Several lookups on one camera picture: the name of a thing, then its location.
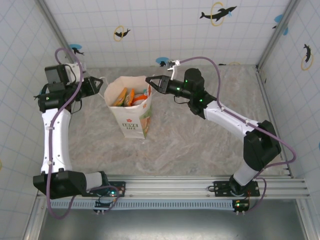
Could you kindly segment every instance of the black motor joint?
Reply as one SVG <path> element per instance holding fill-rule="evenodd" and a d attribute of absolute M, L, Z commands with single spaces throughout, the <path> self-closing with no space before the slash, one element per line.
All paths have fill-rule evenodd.
<path fill-rule="evenodd" d="M 172 94 L 175 97 L 188 99 L 188 107 L 195 115 L 205 118 L 204 109 L 212 101 L 217 100 L 205 91 L 205 79 L 197 68 L 189 68 L 184 73 L 184 80 L 171 80 L 169 76 L 150 76 L 145 79 L 156 91 L 162 94 Z"/>
<path fill-rule="evenodd" d="M 60 109 L 74 94 L 79 85 L 78 81 L 69 81 L 64 64 L 48 66 L 44 71 L 48 83 L 44 85 L 40 94 L 36 96 L 42 113 L 45 113 L 48 109 Z M 74 100 L 78 102 L 82 98 L 97 94 L 102 84 L 102 79 L 93 76 L 85 77 Z M 72 102 L 66 107 L 68 111 L 71 111 L 71 104 Z"/>

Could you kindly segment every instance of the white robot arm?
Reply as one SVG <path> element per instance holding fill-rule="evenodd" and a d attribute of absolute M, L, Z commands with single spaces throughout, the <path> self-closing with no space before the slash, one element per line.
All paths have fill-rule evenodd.
<path fill-rule="evenodd" d="M 278 141 L 253 128 L 259 127 L 276 135 L 272 123 L 267 120 L 259 123 L 220 104 L 214 96 L 205 91 L 205 80 L 196 68 L 186 70 L 183 81 L 174 80 L 175 67 L 180 65 L 180 61 L 168 64 L 168 70 L 173 70 L 171 77 L 152 76 L 145 81 L 159 93 L 188 99 L 187 105 L 191 112 L 221 125 L 243 142 L 244 162 L 228 182 L 228 189 L 231 189 L 233 196 L 241 196 L 252 187 L 253 178 L 281 152 Z"/>
<path fill-rule="evenodd" d="M 93 173 L 75 172 L 69 157 L 68 129 L 71 119 L 71 102 L 57 116 L 52 130 L 52 159 L 49 159 L 49 129 L 50 124 L 70 96 L 75 92 L 79 81 L 82 85 L 75 101 L 97 94 L 103 84 L 101 79 L 85 77 L 80 79 L 80 68 L 77 64 L 59 64 L 45 68 L 48 84 L 36 96 L 42 112 L 44 126 L 44 156 L 41 175 L 33 177 L 33 185 L 46 194 L 49 164 L 52 164 L 50 198 L 57 199 L 74 195 L 94 197 L 87 191 L 109 185 L 103 171 Z"/>

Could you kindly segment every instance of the dolphin decal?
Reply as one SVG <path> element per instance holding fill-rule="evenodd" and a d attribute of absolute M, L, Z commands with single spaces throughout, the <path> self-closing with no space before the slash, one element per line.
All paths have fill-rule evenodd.
<path fill-rule="evenodd" d="M 167 65 L 169 58 L 166 56 L 158 57 L 155 62 L 160 65 L 160 67 L 164 67 Z"/>
<path fill-rule="evenodd" d="M 76 55 L 76 54 L 81 54 L 81 55 L 83 55 L 83 56 L 85 55 L 84 52 L 79 52 L 78 48 L 76 48 L 76 47 L 73 47 L 72 50 L 73 50 L 73 52 L 74 52 L 74 55 Z"/>
<path fill-rule="evenodd" d="M 306 49 L 306 59 L 305 59 L 305 63 L 307 63 L 310 59 L 311 56 L 311 48 L 310 46 L 307 46 L 306 44 L 303 47 L 304 49 Z"/>
<path fill-rule="evenodd" d="M 211 19 L 212 18 L 212 19 L 215 19 L 215 21 L 217 22 L 217 21 L 219 21 L 220 18 L 223 18 L 223 17 L 227 16 L 228 14 L 230 14 L 233 10 L 235 10 L 236 7 L 237 6 L 232 6 L 232 7 L 229 7 L 227 9 L 220 8 L 218 10 L 219 13 L 214 14 L 214 15 L 205 15 L 204 12 L 201 12 L 201 17 L 200 18 L 201 19 L 202 18 L 206 18 L 206 19 Z"/>
<path fill-rule="evenodd" d="M 121 37 L 126 36 L 129 31 L 130 30 L 127 28 L 126 31 L 123 33 L 123 36 L 122 36 L 122 31 L 121 32 L 115 32 L 114 34 L 121 38 Z"/>

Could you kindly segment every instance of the snack bag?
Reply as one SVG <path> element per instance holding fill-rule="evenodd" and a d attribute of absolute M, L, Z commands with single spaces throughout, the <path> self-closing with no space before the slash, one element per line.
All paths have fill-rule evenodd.
<path fill-rule="evenodd" d="M 125 87 L 122 92 L 119 94 L 119 96 L 116 98 L 115 102 L 112 104 L 113 107 L 121 107 L 124 105 L 124 101 L 127 94 L 127 88 Z"/>
<path fill-rule="evenodd" d="M 125 99 L 124 99 L 125 107 L 130 107 L 132 105 L 131 103 L 134 99 L 134 96 L 135 96 L 135 90 L 131 89 L 131 91 L 125 96 Z"/>
<path fill-rule="evenodd" d="M 120 97 L 124 88 L 134 89 L 136 93 L 146 93 L 147 98 L 139 105 L 116 107 L 113 103 Z M 129 92 L 128 103 L 132 92 Z M 145 76 L 121 76 L 110 83 L 104 92 L 105 103 L 117 120 L 126 138 L 145 139 L 150 128 L 152 89 Z"/>

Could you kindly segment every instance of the white tiled wall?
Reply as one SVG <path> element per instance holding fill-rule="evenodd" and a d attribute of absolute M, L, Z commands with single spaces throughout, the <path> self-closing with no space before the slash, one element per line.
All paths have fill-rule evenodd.
<path fill-rule="evenodd" d="M 158 57 L 213 58 L 219 64 L 257 64 L 290 0 L 47 0 L 69 44 L 89 68 L 156 66 Z M 214 3 L 235 7 L 220 26 L 201 18 Z M 222 8 L 216 3 L 212 14 Z M 114 40 L 118 26 L 130 32 Z M 194 61 L 206 64 L 206 61 Z"/>
<path fill-rule="evenodd" d="M 35 201 L 43 126 L 34 100 L 59 43 L 34 0 L 0 2 L 0 239 L 21 239 Z"/>
<path fill-rule="evenodd" d="M 291 168 L 295 177 L 306 179 L 312 197 L 309 207 L 320 233 L 319 23 L 320 1 L 302 0 L 289 22 L 288 35 L 280 38 L 262 73 L 281 137 L 297 151 Z M 305 44 L 313 55 L 306 65 L 302 63 L 307 53 Z"/>

